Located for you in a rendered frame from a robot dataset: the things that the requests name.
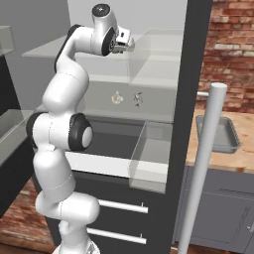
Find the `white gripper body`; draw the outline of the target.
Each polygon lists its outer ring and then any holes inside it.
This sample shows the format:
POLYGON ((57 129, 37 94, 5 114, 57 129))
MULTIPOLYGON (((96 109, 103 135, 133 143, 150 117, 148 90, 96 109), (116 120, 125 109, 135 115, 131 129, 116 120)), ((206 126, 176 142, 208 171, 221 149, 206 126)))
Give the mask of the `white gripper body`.
POLYGON ((120 33, 116 39, 113 53, 123 54, 129 48, 134 48, 134 47, 135 47, 134 38, 130 34, 120 33))

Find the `white garlic bulb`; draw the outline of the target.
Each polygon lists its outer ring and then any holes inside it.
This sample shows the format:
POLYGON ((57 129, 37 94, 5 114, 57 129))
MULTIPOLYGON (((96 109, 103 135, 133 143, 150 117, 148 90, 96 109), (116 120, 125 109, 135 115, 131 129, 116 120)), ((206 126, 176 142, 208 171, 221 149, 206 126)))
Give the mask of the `white garlic bulb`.
POLYGON ((123 101, 123 97, 121 96, 121 94, 119 92, 116 92, 112 97, 111 97, 111 101, 114 104, 120 104, 123 101))

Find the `grey fish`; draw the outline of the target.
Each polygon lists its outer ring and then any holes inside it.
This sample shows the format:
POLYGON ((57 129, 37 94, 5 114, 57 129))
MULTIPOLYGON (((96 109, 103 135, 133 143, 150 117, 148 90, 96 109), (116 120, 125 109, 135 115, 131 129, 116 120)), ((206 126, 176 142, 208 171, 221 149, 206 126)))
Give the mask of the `grey fish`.
POLYGON ((142 97, 142 92, 138 92, 134 95, 133 100, 135 101, 135 106, 140 107, 140 104, 144 102, 142 97))

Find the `grey counter cupboard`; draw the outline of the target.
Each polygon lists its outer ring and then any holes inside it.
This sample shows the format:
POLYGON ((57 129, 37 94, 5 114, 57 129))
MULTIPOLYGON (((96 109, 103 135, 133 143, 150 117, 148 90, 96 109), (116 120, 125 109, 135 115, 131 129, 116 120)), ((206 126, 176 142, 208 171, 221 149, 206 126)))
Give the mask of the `grey counter cupboard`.
POLYGON ((254 223, 254 175, 208 169, 190 243, 244 253, 254 223))

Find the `glass fridge shelf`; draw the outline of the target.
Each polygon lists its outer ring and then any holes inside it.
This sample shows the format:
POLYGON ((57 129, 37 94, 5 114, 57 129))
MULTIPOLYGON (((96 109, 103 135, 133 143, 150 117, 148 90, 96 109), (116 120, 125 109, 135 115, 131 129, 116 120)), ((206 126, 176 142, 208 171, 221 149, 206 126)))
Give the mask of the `glass fridge shelf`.
POLYGON ((133 38, 134 45, 123 54, 99 57, 77 53, 75 60, 86 69, 91 81, 176 87, 184 31, 149 29, 133 38))

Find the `dark grey open fridge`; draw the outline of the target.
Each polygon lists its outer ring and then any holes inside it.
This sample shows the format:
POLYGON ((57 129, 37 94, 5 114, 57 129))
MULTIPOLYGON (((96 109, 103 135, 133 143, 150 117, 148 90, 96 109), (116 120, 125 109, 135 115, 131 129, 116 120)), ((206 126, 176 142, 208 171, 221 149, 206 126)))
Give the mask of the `dark grey open fridge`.
MULTIPOLYGON (((150 87, 120 82, 91 81, 77 105, 92 127, 92 140, 83 151, 65 156, 75 178, 75 191, 99 199, 149 207, 140 213, 100 205, 96 220, 86 226, 147 239, 147 244, 88 235, 100 254, 170 254, 185 171, 191 122, 199 82, 211 0, 85 0, 89 10, 83 22, 94 26, 92 8, 105 3, 117 25, 142 35, 149 29, 183 30, 182 56, 176 87, 150 87), (114 104, 111 97, 123 97, 114 104), (144 102, 135 106, 134 95, 144 102), (129 187, 128 167, 146 121, 173 125, 165 193, 129 187)), ((54 238, 61 244, 60 222, 45 216, 54 238)))

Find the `clear fridge bin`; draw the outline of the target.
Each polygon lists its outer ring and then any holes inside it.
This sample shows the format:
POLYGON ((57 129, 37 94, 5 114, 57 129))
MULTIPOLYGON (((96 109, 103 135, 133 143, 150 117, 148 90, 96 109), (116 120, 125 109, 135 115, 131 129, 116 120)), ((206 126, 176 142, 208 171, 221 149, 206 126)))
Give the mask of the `clear fridge bin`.
POLYGON ((129 187, 165 193, 173 125, 146 121, 132 154, 129 187))

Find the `dark fridge door with bins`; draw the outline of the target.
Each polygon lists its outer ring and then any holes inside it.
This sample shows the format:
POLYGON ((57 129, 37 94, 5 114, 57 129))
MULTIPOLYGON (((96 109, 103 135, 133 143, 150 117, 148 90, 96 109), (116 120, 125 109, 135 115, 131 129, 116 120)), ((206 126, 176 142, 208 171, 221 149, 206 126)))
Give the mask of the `dark fridge door with bins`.
POLYGON ((16 52, 10 26, 0 25, 0 218, 33 175, 26 124, 41 104, 39 65, 16 52))

